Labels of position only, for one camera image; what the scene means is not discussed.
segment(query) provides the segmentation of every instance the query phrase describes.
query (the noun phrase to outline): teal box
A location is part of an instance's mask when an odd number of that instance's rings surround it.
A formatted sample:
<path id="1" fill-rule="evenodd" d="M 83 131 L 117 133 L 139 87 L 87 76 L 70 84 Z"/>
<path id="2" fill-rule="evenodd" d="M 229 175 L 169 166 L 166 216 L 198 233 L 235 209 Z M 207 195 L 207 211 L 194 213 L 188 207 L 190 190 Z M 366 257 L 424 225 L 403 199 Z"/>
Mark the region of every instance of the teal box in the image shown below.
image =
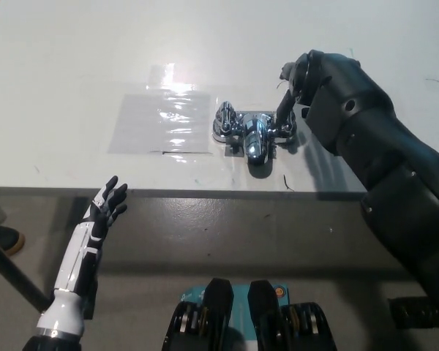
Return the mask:
<path id="1" fill-rule="evenodd" d="M 286 284 L 273 284 L 272 287 L 277 292 L 278 303 L 280 306 L 288 305 L 289 295 Z M 206 286 L 197 286 L 189 289 L 181 296 L 181 301 L 201 304 Z M 231 318 L 229 320 L 228 337 L 225 340 L 225 350 L 246 350 L 256 351 L 257 336 L 255 335 L 254 325 L 250 319 L 249 302 L 247 294 L 249 285 L 233 285 L 234 302 Z"/>

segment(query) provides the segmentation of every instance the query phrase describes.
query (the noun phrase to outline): chrome faucet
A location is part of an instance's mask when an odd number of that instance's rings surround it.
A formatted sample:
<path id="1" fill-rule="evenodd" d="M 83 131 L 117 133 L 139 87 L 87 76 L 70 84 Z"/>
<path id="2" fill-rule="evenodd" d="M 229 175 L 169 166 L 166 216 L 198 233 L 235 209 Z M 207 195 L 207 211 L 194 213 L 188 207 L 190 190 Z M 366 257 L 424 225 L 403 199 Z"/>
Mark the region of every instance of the chrome faucet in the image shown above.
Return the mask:
<path id="1" fill-rule="evenodd" d="M 213 138 L 229 146 L 241 146 L 250 165 L 263 165 L 269 159 L 271 144 L 292 143 L 296 139 L 296 117 L 269 111 L 236 112 L 223 102 L 213 122 Z"/>
<path id="2" fill-rule="evenodd" d="M 239 142 L 241 137 L 241 123 L 232 104 L 224 101 L 214 118 L 213 138 L 221 143 L 233 144 Z"/>

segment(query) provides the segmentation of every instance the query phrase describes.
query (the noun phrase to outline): white table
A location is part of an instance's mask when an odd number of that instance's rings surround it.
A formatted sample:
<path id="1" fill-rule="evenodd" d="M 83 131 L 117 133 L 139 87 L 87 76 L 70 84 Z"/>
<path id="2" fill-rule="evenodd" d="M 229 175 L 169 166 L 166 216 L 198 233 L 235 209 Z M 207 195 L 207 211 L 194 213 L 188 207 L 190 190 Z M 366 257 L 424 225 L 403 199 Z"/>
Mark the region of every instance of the white table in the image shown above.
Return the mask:
<path id="1" fill-rule="evenodd" d="M 156 66 L 209 94 L 213 120 L 225 99 L 276 109 L 282 65 L 311 49 L 358 59 L 439 151 L 439 1 L 1 0 L 0 189 L 95 189 L 117 174 L 161 195 L 291 192 L 284 176 L 299 194 L 361 192 L 303 123 L 297 153 L 278 148 L 258 175 L 210 137 L 207 154 L 108 152 L 124 97 L 143 96 Z"/>

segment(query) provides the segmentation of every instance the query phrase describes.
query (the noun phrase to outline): white robotic hand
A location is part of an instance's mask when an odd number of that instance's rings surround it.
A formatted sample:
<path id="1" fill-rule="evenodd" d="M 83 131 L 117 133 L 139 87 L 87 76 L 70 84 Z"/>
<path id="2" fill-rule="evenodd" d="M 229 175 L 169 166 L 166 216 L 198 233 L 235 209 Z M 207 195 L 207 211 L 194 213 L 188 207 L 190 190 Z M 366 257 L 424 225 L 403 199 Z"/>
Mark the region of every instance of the white robotic hand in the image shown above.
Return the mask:
<path id="1" fill-rule="evenodd" d="M 53 303 L 37 324 L 41 336 L 77 341 L 83 335 L 83 312 L 96 293 L 102 244 L 109 227 L 127 210 L 123 204 L 127 185 L 114 189 L 117 181 L 112 177 L 97 193 L 73 231 L 54 285 Z"/>

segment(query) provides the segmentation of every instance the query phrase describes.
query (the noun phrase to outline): robotic arm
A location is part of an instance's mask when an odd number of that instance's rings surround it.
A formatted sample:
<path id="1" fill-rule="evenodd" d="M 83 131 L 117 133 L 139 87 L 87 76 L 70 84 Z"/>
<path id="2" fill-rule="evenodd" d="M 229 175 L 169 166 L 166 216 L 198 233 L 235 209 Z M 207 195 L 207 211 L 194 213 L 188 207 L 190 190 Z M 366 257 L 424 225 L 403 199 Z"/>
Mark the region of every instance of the robotic arm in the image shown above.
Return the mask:
<path id="1" fill-rule="evenodd" d="M 322 146 L 367 189 L 363 217 L 439 308 L 439 153 L 395 116 L 389 96 L 358 61 L 311 50 L 282 68 L 289 89 L 277 124 L 297 102 Z"/>
<path id="2" fill-rule="evenodd" d="M 122 205 L 127 185 L 113 190 L 117 181 L 114 176 L 97 193 L 73 231 L 54 286 L 53 303 L 42 314 L 37 335 L 23 351 L 81 350 L 83 320 L 91 319 L 94 310 L 102 244 L 117 216 L 127 210 L 127 205 Z"/>

